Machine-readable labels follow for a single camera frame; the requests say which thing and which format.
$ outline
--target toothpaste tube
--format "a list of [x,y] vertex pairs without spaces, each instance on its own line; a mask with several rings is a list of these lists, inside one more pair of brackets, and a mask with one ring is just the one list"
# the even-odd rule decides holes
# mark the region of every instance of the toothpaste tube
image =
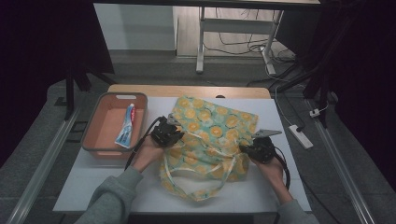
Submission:
[[115,143],[122,147],[130,147],[131,135],[132,135],[132,123],[134,122],[134,104],[130,104],[125,113],[124,122],[122,123],[122,129],[116,138]]

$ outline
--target white table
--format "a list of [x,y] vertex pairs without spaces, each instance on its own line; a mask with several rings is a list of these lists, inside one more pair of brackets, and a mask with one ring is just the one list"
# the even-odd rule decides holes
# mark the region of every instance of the white table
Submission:
[[[290,169],[290,193],[305,211],[311,211],[275,102],[271,99],[204,99],[259,115],[257,129],[283,132],[271,138],[285,154]],[[159,116],[169,114],[176,100],[176,97],[149,97],[148,124]],[[53,211],[84,212],[94,190],[109,175],[121,174],[124,164],[125,161],[96,159],[89,152],[81,149]],[[132,213],[255,214],[275,212],[278,206],[277,198],[269,183],[253,163],[249,166],[246,180],[226,183],[216,197],[199,203],[185,201],[167,192],[160,185],[159,163],[151,164],[143,172],[143,176],[143,180],[137,186],[137,197],[132,205]]]

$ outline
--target table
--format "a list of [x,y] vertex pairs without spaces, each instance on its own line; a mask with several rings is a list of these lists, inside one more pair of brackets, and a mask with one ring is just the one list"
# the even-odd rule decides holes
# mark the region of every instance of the table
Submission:
[[[276,105],[270,99],[268,90],[263,88],[113,85],[108,91],[145,93],[148,96],[148,123],[163,114],[168,114],[177,97],[187,94],[204,98],[215,104],[258,114],[257,129],[284,132]],[[214,98],[218,95],[223,95],[226,99]],[[274,144],[283,150],[288,162],[291,177],[290,193],[305,211],[311,211],[286,135],[282,133],[273,136],[272,139]],[[124,164],[123,160],[96,159],[89,152],[81,149],[53,210],[64,213],[84,212],[96,187],[109,175],[122,173]],[[143,172],[145,178],[136,189],[137,197],[132,205],[134,214],[256,214],[275,212],[278,206],[277,198],[269,183],[253,163],[250,164],[246,180],[226,183],[215,198],[199,203],[188,202],[169,194],[161,187],[158,173],[158,163],[151,164]]]

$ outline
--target white power strip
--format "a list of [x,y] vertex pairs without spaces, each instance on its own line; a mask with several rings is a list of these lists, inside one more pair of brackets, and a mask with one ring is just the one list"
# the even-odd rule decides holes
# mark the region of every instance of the white power strip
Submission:
[[303,145],[305,149],[309,149],[314,146],[303,132],[297,132],[297,125],[294,124],[289,126],[289,130],[294,135],[294,137],[297,138],[297,140],[301,143],[301,145]]

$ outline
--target black curtain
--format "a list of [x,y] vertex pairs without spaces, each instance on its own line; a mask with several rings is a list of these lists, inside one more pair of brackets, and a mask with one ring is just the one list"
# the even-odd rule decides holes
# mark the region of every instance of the black curtain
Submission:
[[2,1],[0,56],[1,165],[46,103],[50,85],[76,67],[114,73],[87,1]]
[[395,4],[367,1],[333,57],[330,81],[336,112],[394,189],[395,41]]

